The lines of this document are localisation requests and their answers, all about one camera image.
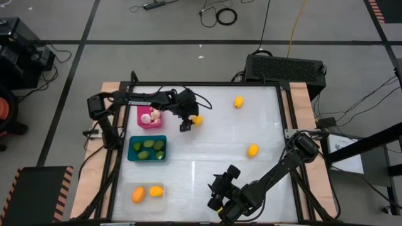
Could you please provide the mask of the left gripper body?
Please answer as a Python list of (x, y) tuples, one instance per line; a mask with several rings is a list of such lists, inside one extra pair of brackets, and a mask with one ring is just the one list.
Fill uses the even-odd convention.
[(171, 112), (179, 117), (190, 117), (199, 115), (199, 106), (195, 93), (185, 88), (173, 97)]

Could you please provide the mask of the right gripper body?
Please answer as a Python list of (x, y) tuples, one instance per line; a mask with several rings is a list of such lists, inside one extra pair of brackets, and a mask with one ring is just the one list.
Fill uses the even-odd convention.
[(237, 220), (241, 215), (252, 214), (253, 207), (246, 200), (242, 190), (232, 184), (233, 179), (238, 179), (240, 173), (238, 168), (230, 165), (223, 174), (214, 174), (215, 180), (224, 182), (224, 187), (215, 190), (220, 193), (220, 198), (211, 197), (207, 206), (216, 211), (221, 220)]

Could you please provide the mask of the large orange-yellow lemon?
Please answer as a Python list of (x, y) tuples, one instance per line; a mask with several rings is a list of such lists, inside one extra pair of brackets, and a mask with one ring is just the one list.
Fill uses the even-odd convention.
[(134, 204), (141, 203), (144, 200), (145, 195), (146, 195), (145, 187), (143, 186), (136, 187), (131, 196), (132, 202)]

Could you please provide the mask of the pink basket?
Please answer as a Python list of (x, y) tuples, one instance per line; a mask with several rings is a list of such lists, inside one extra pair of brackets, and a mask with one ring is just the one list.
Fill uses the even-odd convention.
[(153, 110), (156, 110), (150, 106), (137, 106), (137, 124), (139, 127), (141, 127), (142, 129), (154, 129), (157, 127), (161, 127), (162, 126), (162, 113), (160, 114), (160, 119), (161, 122), (159, 124), (153, 124), (153, 122), (151, 124), (142, 124), (140, 117), (142, 114), (151, 114), (151, 112)]

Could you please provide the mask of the teal basket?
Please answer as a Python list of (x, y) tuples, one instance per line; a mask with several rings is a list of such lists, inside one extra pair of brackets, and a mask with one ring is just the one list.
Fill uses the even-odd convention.
[[(165, 147), (164, 147), (163, 151), (165, 152), (165, 158), (162, 159), (162, 160), (157, 160), (156, 159), (156, 153), (158, 151), (155, 151), (153, 148), (144, 148), (143, 143), (146, 140), (154, 140), (155, 142), (160, 141), (160, 140), (164, 140), (165, 141)], [(141, 151), (136, 152), (136, 151), (133, 150), (133, 144), (138, 143), (138, 142), (142, 143), (141, 151), (149, 151), (151, 153), (150, 160), (138, 161), (137, 155)], [(127, 156), (127, 159), (129, 161), (132, 161), (132, 162), (144, 162), (144, 163), (145, 162), (158, 162), (158, 161), (164, 161), (166, 159), (166, 157), (167, 157), (167, 137), (164, 136), (164, 135), (159, 135), (159, 136), (132, 136), (130, 138), (130, 140), (129, 140), (129, 149), (128, 149), (128, 156)]]

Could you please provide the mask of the clear plastic basket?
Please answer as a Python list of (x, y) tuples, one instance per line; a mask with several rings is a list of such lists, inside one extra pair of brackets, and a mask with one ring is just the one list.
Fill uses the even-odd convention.
[[(138, 186), (145, 187), (146, 195), (141, 203), (134, 204), (131, 196), (134, 189)], [(152, 197), (149, 195), (151, 186), (162, 186), (164, 188), (164, 195), (162, 197)], [(127, 183), (123, 186), (122, 193), (122, 208), (126, 213), (156, 213), (162, 212), (165, 208), (165, 185), (160, 182), (143, 182), (143, 183)]]

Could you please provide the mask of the black computer case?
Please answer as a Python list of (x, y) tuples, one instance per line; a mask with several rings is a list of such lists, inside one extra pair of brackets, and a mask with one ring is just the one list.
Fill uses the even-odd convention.
[(286, 90), (291, 83), (305, 83), (313, 100), (326, 87), (326, 73), (327, 68), (321, 61), (248, 55), (243, 81), (278, 82)]

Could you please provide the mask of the black power strip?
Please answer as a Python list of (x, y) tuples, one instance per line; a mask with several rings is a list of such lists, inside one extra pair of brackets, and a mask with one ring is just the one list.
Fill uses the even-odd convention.
[(162, 7), (166, 4), (165, 1), (154, 1), (153, 3), (148, 3), (148, 4), (144, 4), (143, 8), (145, 10), (150, 10), (150, 9), (155, 9), (155, 8), (159, 8)]

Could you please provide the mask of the wooden table board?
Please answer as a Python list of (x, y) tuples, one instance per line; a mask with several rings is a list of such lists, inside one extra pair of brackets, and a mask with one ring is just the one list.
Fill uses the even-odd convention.
[[(121, 87), (120, 82), (104, 82), (102, 84), (101, 92), (113, 92), (119, 90)], [(125, 108), (122, 107), (118, 111), (118, 116), (114, 116), (113, 123), (117, 123), (117, 126), (122, 126), (125, 115)], [(102, 138), (93, 138), (86, 144), (85, 160), (98, 150), (103, 145)], [(75, 193), (75, 199), (73, 202), (70, 218), (78, 217), (90, 202), (94, 199), (95, 195), (102, 186), (102, 183), (112, 171), (112, 168), (116, 162), (116, 156), (118, 151), (108, 151), (104, 148), (100, 149), (94, 154), (87, 162), (85, 162), (82, 168), (80, 178), (78, 180), (78, 187)], [(112, 185), (107, 189), (104, 197), (98, 205), (98, 209), (91, 213), (90, 218), (106, 218), (109, 208), (109, 200), (111, 196)]]
[[(290, 94), (294, 106), (297, 127), (312, 131), (316, 128), (315, 118), (305, 83), (290, 83)], [(324, 158), (319, 154), (306, 165), (308, 184), (315, 198), (331, 217), (337, 215), (337, 206), (330, 186)]]

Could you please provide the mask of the white paper sheet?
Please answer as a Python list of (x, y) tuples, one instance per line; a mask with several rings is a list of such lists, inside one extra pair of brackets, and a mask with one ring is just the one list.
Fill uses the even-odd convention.
[(349, 149), (350, 145), (358, 142), (356, 138), (330, 134), (327, 138), (327, 151), (330, 157), (331, 166), (334, 170), (342, 170), (349, 173), (364, 174), (362, 157), (355, 154), (355, 151)]

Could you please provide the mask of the black power brick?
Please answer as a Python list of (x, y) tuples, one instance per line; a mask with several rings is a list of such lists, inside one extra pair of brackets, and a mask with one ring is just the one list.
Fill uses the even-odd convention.
[(327, 118), (319, 118), (315, 119), (315, 124), (317, 128), (327, 128), (327, 127), (335, 127), (337, 122), (334, 117), (327, 117)]

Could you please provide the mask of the black diagonal beam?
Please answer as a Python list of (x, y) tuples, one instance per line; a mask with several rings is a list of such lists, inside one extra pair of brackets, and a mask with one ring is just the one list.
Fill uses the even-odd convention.
[[(371, 151), (374, 148), (384, 146), (394, 142), (402, 136), (402, 122), (395, 124), (383, 131), (377, 132), (369, 137), (358, 140), (358, 142), (349, 146), (349, 149), (355, 151), (355, 154), (362, 154)], [(331, 163), (330, 157), (335, 154), (327, 155), (326, 160)]]

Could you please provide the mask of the black stand legs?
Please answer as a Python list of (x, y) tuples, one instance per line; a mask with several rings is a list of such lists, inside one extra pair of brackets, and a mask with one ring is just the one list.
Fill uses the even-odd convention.
[(389, 168), (391, 167), (390, 157), (389, 157), (389, 149), (387, 145), (383, 146), (384, 149), (384, 157), (386, 162), (386, 176), (389, 180), (389, 186), (387, 186), (387, 195), (389, 199), (389, 209), (390, 214), (394, 216), (402, 216), (402, 208), (397, 207), (398, 203), (398, 196), (396, 193), (396, 187), (394, 184), (394, 176), (389, 174)]

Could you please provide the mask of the black mat with striped edge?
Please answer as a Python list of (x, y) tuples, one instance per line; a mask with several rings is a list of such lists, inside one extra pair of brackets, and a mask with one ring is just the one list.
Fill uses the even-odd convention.
[(19, 168), (0, 212), (0, 226), (61, 222), (72, 175), (71, 166)]
[(368, 0), (381, 24), (402, 24), (402, 0)]

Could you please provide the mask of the black equipment cart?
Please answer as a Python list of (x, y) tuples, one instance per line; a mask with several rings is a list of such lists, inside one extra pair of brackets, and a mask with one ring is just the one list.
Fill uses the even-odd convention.
[(33, 89), (53, 68), (55, 54), (35, 43), (39, 37), (18, 17), (0, 18), (0, 84), (10, 90)]

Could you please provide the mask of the orange and black round object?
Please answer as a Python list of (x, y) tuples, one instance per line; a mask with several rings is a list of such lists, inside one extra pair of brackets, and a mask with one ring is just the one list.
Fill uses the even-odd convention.
[(9, 134), (23, 135), (27, 132), (28, 126), (17, 120), (18, 112), (17, 97), (0, 84), (0, 138)]

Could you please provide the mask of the black table frame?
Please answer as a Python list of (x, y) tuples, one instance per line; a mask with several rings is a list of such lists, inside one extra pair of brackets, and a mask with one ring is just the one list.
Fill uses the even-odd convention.
[[(120, 90), (123, 89), (131, 89), (131, 88), (136, 88), (139, 86), (161, 86), (161, 85), (166, 85), (166, 86), (173, 86), (173, 85), (183, 85), (186, 87), (195, 87), (195, 86), (201, 86), (201, 87), (263, 87), (263, 83), (258, 83), (258, 82), (248, 82), (248, 83), (236, 83), (236, 82), (131, 82), (131, 81), (122, 81)], [(290, 94), (290, 89), (286, 90), (283, 89), (281, 91), (281, 99), (279, 100), (279, 107), (282, 109), (282, 116), (284, 117), (284, 121), (286, 124), (286, 127), (290, 127), (292, 129), (298, 129), (297, 123), (296, 123), (296, 117), (295, 117), (295, 111), (294, 111), (294, 106), (292, 103), (292, 97)], [(116, 162), (115, 165), (118, 167), (121, 167), (121, 160), (118, 158), (122, 156), (122, 151), (117, 150), (117, 156), (116, 156)], [(305, 185), (310, 187), (308, 184), (308, 177), (307, 177), (307, 170), (306, 170), (306, 164), (298, 168), (298, 171), (301, 172), (301, 178), (303, 178)], [(107, 211), (107, 217), (106, 218), (111, 218), (112, 217), (112, 211), (114, 210), (114, 202), (116, 201), (116, 190), (117, 190), (117, 184), (119, 183), (119, 177), (115, 177), (115, 179), (107, 186), (107, 189), (112, 185), (111, 188), (111, 196), (109, 200), (109, 208)], [(296, 196), (295, 203), (296, 203), (296, 212), (298, 214), (298, 220), (299, 221), (317, 221), (317, 222), (322, 222), (322, 218), (318, 214), (317, 210), (314, 209), (312, 202), (307, 198), (306, 194), (302, 192), (302, 189), (299, 185), (297, 185), (295, 182), (292, 183), (292, 188), (293, 192)]]

